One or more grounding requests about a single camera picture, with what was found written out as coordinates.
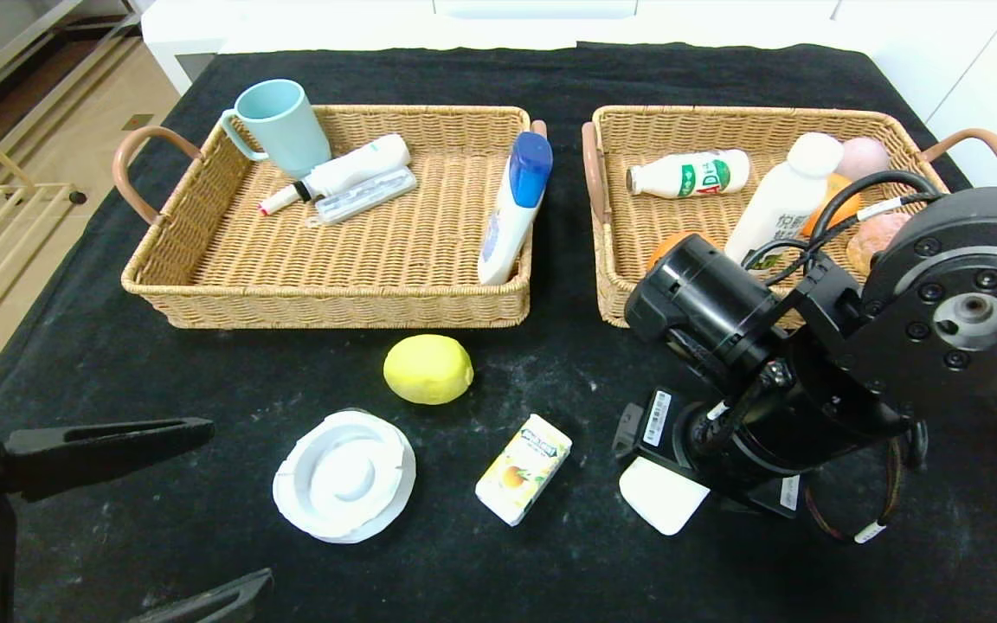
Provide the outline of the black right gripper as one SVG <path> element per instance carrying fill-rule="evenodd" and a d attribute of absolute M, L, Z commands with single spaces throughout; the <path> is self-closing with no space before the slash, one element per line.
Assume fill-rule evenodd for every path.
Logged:
<path fill-rule="evenodd" d="M 645 411 L 632 402 L 622 409 L 614 430 L 613 456 L 626 459 L 636 453 L 705 488 L 742 489 L 729 454 L 740 426 L 737 407 L 741 398 L 688 400 L 657 388 Z"/>

